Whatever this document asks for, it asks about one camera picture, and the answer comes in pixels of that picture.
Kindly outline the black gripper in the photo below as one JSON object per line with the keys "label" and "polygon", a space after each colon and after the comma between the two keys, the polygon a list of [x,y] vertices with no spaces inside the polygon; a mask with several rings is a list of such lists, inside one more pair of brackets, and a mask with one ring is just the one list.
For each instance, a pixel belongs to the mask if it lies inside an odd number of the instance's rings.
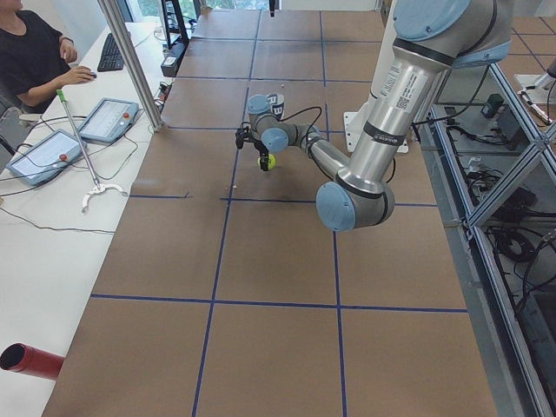
{"label": "black gripper", "polygon": [[262,141],[254,140],[255,149],[259,152],[259,166],[262,171],[268,171],[268,149]]}

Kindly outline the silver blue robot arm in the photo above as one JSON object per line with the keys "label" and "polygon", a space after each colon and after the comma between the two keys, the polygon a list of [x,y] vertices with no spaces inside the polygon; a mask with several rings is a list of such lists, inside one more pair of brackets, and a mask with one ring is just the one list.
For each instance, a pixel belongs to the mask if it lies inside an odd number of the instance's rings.
{"label": "silver blue robot arm", "polygon": [[384,175],[405,140],[435,78],[443,71],[496,63],[510,50],[512,1],[399,1],[391,9],[394,59],[354,152],[344,155],[312,125],[287,123],[267,96],[248,99],[249,125],[235,142],[251,142],[260,167],[287,147],[302,149],[328,177],[316,195],[324,225],[347,231],[383,223],[394,194]]}

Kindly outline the person right hand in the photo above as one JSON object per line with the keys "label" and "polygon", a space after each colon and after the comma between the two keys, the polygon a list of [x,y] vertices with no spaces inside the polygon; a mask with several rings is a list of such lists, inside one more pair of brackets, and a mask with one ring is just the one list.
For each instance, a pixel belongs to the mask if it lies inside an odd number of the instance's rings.
{"label": "person right hand", "polygon": [[63,75],[63,85],[73,85],[95,81],[89,74],[91,71],[93,70],[86,66],[73,67]]}

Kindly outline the person left hand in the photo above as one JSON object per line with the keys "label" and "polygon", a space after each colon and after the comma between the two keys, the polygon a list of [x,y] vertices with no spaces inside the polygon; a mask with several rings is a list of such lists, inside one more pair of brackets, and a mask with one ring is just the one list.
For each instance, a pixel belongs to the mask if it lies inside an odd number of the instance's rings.
{"label": "person left hand", "polygon": [[66,63],[73,63],[77,60],[78,52],[72,40],[68,38],[60,40],[60,56]]}

